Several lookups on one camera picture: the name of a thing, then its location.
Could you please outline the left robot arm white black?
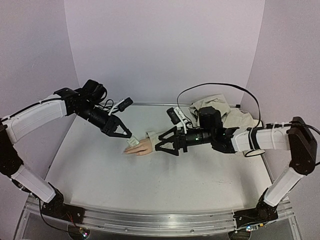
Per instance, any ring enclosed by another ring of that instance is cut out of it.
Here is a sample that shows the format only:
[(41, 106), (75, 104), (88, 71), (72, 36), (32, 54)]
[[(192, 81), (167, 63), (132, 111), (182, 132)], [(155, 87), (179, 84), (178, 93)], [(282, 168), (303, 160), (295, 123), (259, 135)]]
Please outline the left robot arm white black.
[(62, 88), (44, 100), (0, 120), (1, 174), (37, 196), (58, 219), (68, 213), (64, 196), (24, 163), (14, 144), (43, 125), (73, 114), (96, 126), (108, 137), (130, 139), (131, 131), (115, 114), (129, 107), (132, 99), (128, 97), (106, 109), (100, 103), (107, 95), (108, 91), (101, 83), (89, 79), (81, 88)]

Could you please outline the clear nail polish bottle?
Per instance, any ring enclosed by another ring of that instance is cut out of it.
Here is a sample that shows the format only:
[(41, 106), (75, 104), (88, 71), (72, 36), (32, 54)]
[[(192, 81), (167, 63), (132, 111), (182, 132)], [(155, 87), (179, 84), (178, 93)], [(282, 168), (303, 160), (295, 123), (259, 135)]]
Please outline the clear nail polish bottle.
[(135, 146), (137, 146), (139, 144), (139, 140), (134, 136), (132, 135), (128, 140), (127, 140), (127, 144), (129, 147), (133, 148)]

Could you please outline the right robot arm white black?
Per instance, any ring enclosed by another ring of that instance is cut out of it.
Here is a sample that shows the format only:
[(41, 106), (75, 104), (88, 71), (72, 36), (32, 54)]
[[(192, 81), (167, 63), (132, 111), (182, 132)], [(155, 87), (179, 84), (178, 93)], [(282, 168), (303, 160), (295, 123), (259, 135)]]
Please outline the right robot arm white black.
[(301, 117), (265, 126), (225, 128), (221, 113), (208, 106), (198, 111), (199, 127), (188, 129), (187, 119), (179, 107), (168, 109), (167, 114), (174, 127), (159, 135), (156, 151), (178, 156), (180, 150), (186, 153), (188, 147), (203, 144), (211, 144), (215, 151), (224, 154), (270, 149), (290, 151), (288, 166), (263, 192), (256, 207), (233, 214), (236, 230), (249, 232), (255, 226), (277, 220), (281, 200), (319, 165), (316, 161), (318, 143), (311, 132), (314, 127), (305, 124)]

